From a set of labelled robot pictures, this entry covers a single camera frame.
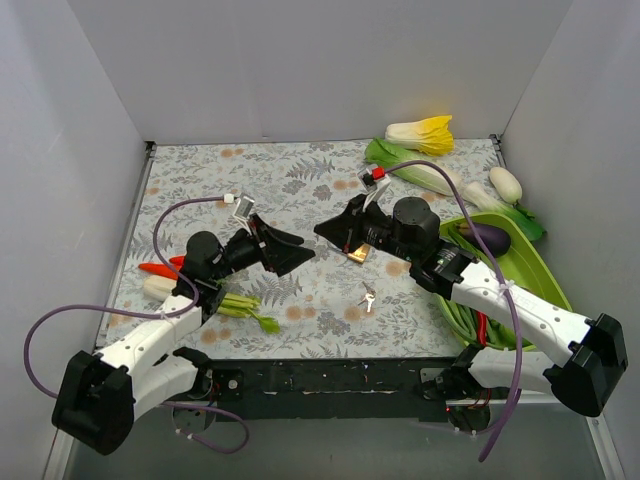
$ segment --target white radish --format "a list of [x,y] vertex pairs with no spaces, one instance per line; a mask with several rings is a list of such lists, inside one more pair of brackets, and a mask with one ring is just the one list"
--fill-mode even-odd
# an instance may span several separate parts
[[176,288],[176,281],[160,275],[147,277],[142,284],[142,291],[145,295],[164,302],[171,296],[171,290]]
[[522,198],[522,186],[513,174],[502,167],[493,167],[489,172],[489,179],[505,202],[510,205],[518,203]]

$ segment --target floral tablecloth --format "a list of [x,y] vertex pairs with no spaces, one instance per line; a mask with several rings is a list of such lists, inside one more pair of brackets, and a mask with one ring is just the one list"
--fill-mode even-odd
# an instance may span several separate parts
[[[181,345],[211,358],[335,358],[457,355],[461,347],[450,333],[432,294],[409,277],[409,265],[371,250],[360,265],[313,233],[316,223],[340,213],[362,191],[356,173],[365,165],[368,141],[198,145],[158,147],[127,253],[115,305],[153,311],[159,302],[145,298],[142,262],[157,261],[151,231],[158,216],[186,198],[246,192],[254,211],[273,226],[306,239],[316,257],[291,274],[277,278],[254,265],[239,272],[227,290],[263,299],[261,313],[276,318],[277,335],[264,333],[252,319],[214,315]],[[466,181],[487,185],[497,165],[490,140],[457,140],[455,151],[438,159]],[[422,196],[441,218],[459,216],[454,200],[425,191],[398,178],[379,202],[391,212],[398,199]],[[211,230],[224,242],[238,229],[232,207],[224,203],[184,207],[162,228],[160,246],[167,256],[184,253],[188,238]],[[358,303],[365,289],[377,292],[373,309]],[[103,344],[110,344],[143,320],[113,315]]]

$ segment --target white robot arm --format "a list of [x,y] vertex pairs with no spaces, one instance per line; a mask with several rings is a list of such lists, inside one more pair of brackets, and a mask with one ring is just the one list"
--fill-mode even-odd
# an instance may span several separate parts
[[[366,243],[411,262],[409,273],[425,290],[511,327],[511,312],[494,272],[440,238],[440,219],[426,201],[403,198],[393,215],[386,215],[375,201],[388,185],[384,170],[363,171],[360,179],[368,193],[352,198],[342,214],[316,225],[316,234],[345,253]],[[605,314],[592,320],[567,312],[517,286],[511,286],[510,293],[522,336],[539,350],[523,354],[520,387],[552,393],[582,415],[599,415],[627,368],[620,323]],[[450,368],[423,384],[423,391],[429,398],[473,397],[479,390],[509,385],[514,364],[514,352],[469,346]]]
[[249,215],[250,204],[250,199],[239,202],[234,215],[241,217],[245,228],[224,247],[211,232],[189,239],[180,273],[198,288],[193,308],[169,316],[193,302],[194,291],[180,278],[160,308],[158,320],[140,324],[94,354],[79,352],[71,358],[53,411],[56,427],[107,455],[149,409],[177,394],[201,398],[218,380],[235,380],[225,377],[228,372],[214,369],[204,353],[176,348],[177,343],[218,309],[225,295],[218,280],[258,262],[267,271],[285,275],[315,255],[301,246],[303,238]]

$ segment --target gray wall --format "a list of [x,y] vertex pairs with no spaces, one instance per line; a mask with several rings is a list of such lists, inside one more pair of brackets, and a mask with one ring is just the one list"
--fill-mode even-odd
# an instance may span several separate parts
[[640,478],[640,4],[574,0],[504,142],[542,253],[574,307],[624,326],[631,367],[606,408],[627,478]]
[[[64,0],[0,0],[0,477],[39,478],[53,401],[22,367],[28,328],[104,302],[142,166],[142,140]],[[57,389],[99,317],[54,318],[34,344]]]
[[69,0],[160,143],[501,133],[571,0]]

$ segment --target red chili pepper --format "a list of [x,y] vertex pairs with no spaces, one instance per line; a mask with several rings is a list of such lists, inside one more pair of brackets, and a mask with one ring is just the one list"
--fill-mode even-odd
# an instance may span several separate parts
[[180,255],[179,257],[171,257],[169,262],[176,267],[182,267],[184,265],[184,255]]
[[480,345],[487,346],[487,322],[489,319],[482,312],[476,312],[478,317],[478,342]]
[[160,275],[161,277],[171,278],[173,280],[178,279],[178,275],[174,271],[161,263],[141,263],[138,265],[138,268],[145,272],[153,273],[154,275]]

